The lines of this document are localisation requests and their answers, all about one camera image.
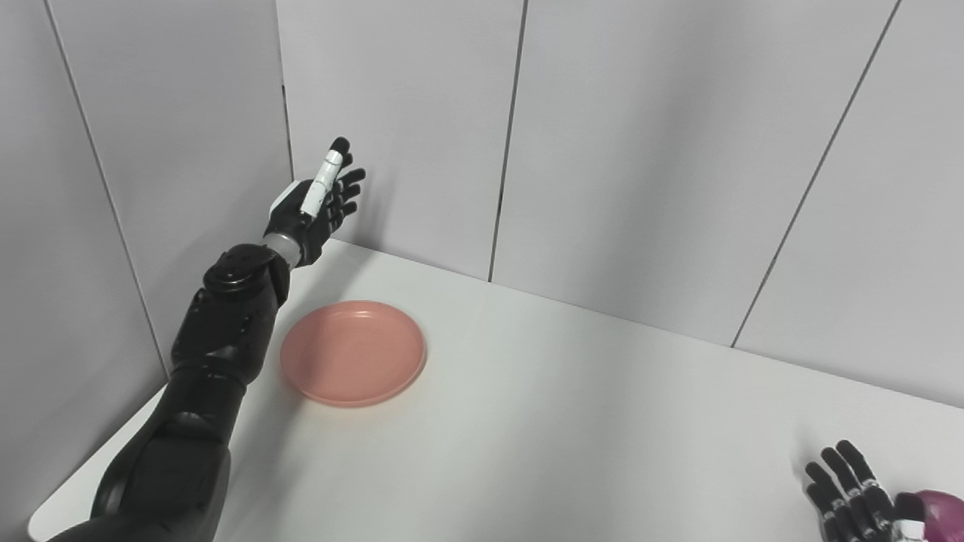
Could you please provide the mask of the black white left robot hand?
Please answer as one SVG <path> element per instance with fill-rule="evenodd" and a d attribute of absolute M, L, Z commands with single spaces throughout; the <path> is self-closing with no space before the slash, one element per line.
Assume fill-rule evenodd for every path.
<path fill-rule="evenodd" d="M 289 183 L 272 203 L 262 243 L 289 269 L 316 262 L 324 244 L 358 211 L 366 171 L 351 165 L 350 141 L 337 137 L 313 178 Z"/>

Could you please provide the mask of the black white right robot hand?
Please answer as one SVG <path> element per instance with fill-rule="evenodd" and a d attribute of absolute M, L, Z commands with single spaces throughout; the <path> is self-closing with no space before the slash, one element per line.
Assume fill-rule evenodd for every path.
<path fill-rule="evenodd" d="M 804 473 L 824 541 L 926 541 L 925 501 L 912 492 L 889 494 L 850 440 L 824 447 Z"/>

